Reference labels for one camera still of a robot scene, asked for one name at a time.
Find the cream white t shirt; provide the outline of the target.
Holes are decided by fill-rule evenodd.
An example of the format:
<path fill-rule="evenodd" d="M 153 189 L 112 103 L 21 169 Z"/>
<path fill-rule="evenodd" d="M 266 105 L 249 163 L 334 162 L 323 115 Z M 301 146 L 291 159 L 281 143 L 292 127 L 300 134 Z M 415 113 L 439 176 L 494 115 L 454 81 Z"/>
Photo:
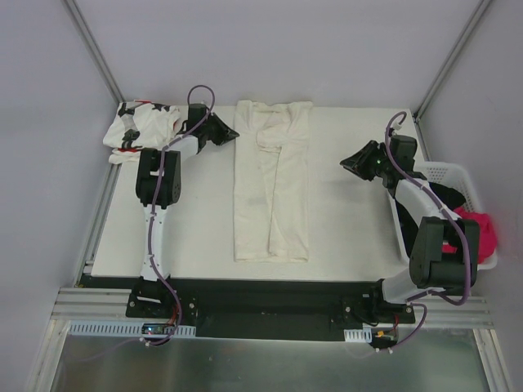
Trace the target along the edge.
<path fill-rule="evenodd" d="M 313 104 L 235 107 L 234 236 L 238 262 L 306 262 Z"/>

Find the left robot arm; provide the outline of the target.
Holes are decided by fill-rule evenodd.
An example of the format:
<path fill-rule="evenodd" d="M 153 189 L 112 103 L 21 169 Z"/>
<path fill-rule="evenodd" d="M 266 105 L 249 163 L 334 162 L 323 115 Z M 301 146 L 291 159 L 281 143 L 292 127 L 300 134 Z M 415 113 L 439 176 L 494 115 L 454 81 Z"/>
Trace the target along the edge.
<path fill-rule="evenodd" d="M 205 104 L 190 104 L 181 134 L 165 149 L 144 149 L 136 176 L 136 196 L 145 215 L 145 255 L 141 278 L 156 282 L 170 276 L 164 261 L 166 219 L 181 196 L 182 163 L 199 154 L 208 142 L 225 145 L 239 137 Z"/>

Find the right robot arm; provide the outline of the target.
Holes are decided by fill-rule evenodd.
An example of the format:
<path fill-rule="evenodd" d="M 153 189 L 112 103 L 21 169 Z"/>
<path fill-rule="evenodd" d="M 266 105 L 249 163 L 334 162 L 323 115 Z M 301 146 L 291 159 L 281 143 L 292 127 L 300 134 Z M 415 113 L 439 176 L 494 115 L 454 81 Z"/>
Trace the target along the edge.
<path fill-rule="evenodd" d="M 480 226 L 451 211 L 414 170 L 417 141 L 410 136 L 386 136 L 368 142 L 340 165 L 362 180 L 382 180 L 389 195 L 403 206 L 418 231 L 406 271 L 383 279 L 382 294 L 368 301 L 369 316 L 386 322 L 397 304 L 438 296 L 451 305 L 464 305 L 477 274 Z"/>

